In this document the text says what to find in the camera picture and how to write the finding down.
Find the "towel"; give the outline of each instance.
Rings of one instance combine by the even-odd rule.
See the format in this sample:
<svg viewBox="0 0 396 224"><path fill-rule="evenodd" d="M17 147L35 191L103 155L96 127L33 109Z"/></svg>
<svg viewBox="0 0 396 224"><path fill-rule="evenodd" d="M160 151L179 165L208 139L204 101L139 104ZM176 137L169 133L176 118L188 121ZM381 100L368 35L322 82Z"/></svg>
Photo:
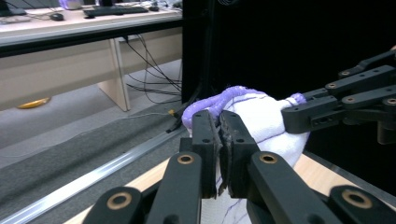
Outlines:
<svg viewBox="0 0 396 224"><path fill-rule="evenodd" d="M219 124L219 114L229 110L241 117L250 135L261 151L275 152L294 166L303 153L309 133L292 134L285 131L281 110L306 103L304 96L295 93L277 101L265 92L243 86L227 88L219 95L200 100L188 106L182 116L183 125L192 133L192 115L207 109ZM216 171L216 187L222 182L219 161ZM202 199L201 223L251 223L246 209L246 199L232 199L226 189L217 199Z"/></svg>

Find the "gray carpet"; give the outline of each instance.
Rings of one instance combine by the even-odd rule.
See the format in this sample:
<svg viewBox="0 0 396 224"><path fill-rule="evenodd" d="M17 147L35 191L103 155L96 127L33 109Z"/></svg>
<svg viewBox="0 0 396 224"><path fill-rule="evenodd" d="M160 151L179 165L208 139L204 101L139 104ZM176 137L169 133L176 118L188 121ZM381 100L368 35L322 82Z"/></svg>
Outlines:
<svg viewBox="0 0 396 224"><path fill-rule="evenodd" d="M136 115L166 113L180 103L155 105ZM176 119L149 115L118 119L95 130L80 134L24 161L0 170L0 220L40 200L56 189L119 157L129 149L169 129ZM183 132L132 162L115 174L83 190L76 197L49 210L31 223L62 223L83 211L109 189L123 186L161 161L178 152Z"/></svg>

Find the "black keyboard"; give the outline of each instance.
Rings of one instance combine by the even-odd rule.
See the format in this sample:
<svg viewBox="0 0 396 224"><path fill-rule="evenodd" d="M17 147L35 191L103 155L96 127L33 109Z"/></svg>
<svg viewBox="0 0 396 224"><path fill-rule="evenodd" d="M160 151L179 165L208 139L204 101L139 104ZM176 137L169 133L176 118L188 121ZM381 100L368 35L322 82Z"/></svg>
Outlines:
<svg viewBox="0 0 396 224"><path fill-rule="evenodd" d="M85 9L83 11L89 17L149 12L144 7L94 7L93 9Z"/></svg>

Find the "silver metal strip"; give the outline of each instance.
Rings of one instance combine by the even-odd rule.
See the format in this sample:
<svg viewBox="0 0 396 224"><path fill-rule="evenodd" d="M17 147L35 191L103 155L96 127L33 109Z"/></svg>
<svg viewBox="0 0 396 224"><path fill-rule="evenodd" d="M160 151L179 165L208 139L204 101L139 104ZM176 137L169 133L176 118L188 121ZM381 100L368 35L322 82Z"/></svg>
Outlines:
<svg viewBox="0 0 396 224"><path fill-rule="evenodd" d="M95 170L83 175L82 177L68 183L67 185L53 191L46 197L32 203L17 213L0 221L1 224L16 224L16 223L27 223L34 218L42 215L49 211L56 205L64 202L65 200L73 197L89 186L97 183L103 178L115 173L122 167L128 165L132 161L139 159L145 154L149 153L155 147L171 139L175 135L185 131L183 128L178 128L171 133L161 133L158 136L148 140L147 142L140 144L137 147L130 149L127 153L122 156L110 161L103 166L96 168Z"/></svg>

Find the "yellow object on floor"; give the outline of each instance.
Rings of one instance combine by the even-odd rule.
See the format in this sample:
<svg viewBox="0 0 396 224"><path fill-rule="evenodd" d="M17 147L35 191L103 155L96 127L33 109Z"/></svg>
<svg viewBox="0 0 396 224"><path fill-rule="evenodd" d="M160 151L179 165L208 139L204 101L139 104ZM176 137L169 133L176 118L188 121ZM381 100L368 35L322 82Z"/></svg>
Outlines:
<svg viewBox="0 0 396 224"><path fill-rule="evenodd" d="M24 105L19 105L18 108L19 109L35 108L35 107L38 107L38 106L46 104L49 100L50 100L50 97L47 97L47 98L44 98L44 99L41 99L41 100L36 100L36 101L30 102L30 103L27 103L27 104L24 104Z"/></svg>

